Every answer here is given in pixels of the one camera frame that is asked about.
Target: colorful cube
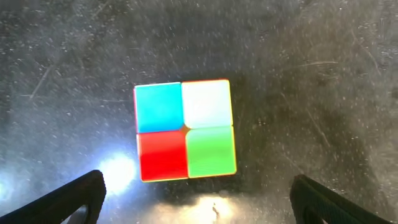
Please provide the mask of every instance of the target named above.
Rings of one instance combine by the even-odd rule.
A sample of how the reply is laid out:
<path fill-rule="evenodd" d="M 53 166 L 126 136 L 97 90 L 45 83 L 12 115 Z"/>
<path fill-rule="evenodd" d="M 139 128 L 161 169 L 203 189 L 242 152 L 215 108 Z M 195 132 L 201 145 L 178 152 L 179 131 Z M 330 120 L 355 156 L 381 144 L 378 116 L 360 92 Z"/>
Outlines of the colorful cube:
<path fill-rule="evenodd" d="M 228 80 L 136 86 L 134 99 L 143 182 L 236 172 Z"/>

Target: blue square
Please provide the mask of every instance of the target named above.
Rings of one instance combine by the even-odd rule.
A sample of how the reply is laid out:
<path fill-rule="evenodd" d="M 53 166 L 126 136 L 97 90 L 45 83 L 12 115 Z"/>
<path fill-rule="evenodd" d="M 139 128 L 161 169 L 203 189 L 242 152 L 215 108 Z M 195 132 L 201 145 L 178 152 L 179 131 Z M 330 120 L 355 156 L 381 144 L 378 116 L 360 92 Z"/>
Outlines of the blue square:
<path fill-rule="evenodd" d="M 134 96 L 138 133 L 176 131 L 182 128 L 181 83 L 136 86 Z"/>

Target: colored square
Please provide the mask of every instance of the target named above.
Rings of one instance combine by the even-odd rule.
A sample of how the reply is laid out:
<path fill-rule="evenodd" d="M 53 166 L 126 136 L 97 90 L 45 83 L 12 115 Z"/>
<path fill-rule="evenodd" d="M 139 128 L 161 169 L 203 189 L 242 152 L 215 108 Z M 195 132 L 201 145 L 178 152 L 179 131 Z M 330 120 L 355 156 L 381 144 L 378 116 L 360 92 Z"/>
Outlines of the colored square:
<path fill-rule="evenodd" d="M 176 131 L 183 126 L 181 83 L 136 86 L 134 97 L 138 133 Z"/>
<path fill-rule="evenodd" d="M 189 178 L 236 173 L 233 127 L 193 129 L 186 141 Z"/>
<path fill-rule="evenodd" d="M 190 129 L 232 126 L 228 80 L 182 83 L 184 123 Z"/>
<path fill-rule="evenodd" d="M 137 135 L 141 180 L 188 178 L 185 136 L 180 131 Z"/>

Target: rubik's cube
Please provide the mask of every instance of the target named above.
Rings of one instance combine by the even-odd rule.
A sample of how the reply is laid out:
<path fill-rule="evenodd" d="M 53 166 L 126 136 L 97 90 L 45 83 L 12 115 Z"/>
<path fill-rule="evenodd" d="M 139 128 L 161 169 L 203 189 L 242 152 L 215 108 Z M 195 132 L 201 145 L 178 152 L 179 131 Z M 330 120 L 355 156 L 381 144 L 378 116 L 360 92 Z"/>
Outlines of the rubik's cube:
<path fill-rule="evenodd" d="M 228 80 L 134 89 L 143 182 L 236 173 Z"/>

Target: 2x2 puzzle cube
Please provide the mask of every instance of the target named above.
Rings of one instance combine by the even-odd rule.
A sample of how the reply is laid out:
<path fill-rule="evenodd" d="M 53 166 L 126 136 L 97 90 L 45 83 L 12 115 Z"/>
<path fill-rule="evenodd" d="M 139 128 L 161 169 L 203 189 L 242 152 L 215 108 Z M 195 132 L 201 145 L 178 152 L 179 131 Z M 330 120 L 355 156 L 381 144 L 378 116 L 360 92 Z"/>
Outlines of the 2x2 puzzle cube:
<path fill-rule="evenodd" d="M 236 172 L 228 80 L 139 85 L 134 99 L 143 182 Z"/>

